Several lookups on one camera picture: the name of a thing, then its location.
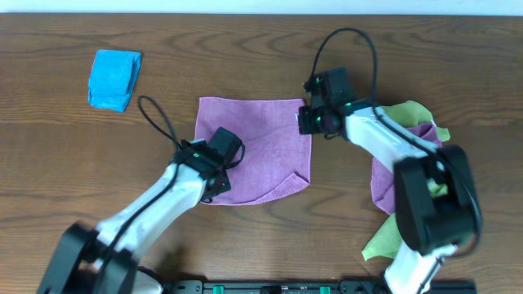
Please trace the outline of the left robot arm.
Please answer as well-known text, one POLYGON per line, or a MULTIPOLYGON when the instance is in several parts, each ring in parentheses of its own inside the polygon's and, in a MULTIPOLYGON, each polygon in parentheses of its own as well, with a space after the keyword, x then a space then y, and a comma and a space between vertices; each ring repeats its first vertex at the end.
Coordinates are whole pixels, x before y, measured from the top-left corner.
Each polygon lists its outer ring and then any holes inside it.
POLYGON ((93 229, 75 223, 63 233, 38 292, 132 292, 151 245, 203 198, 230 189, 226 171, 243 151, 240 139, 183 142, 159 180, 128 207, 93 229))

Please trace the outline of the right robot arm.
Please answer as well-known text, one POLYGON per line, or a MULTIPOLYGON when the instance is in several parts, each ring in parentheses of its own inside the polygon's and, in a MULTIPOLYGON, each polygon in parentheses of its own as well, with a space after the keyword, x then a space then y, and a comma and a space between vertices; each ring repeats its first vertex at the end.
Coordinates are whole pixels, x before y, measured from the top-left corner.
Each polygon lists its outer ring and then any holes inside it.
POLYGON ((427 292, 445 260, 477 245, 483 220, 460 147, 423 140, 364 102, 305 105, 297 120, 301 134, 340 135, 392 173, 402 242, 384 273, 389 292, 427 292))

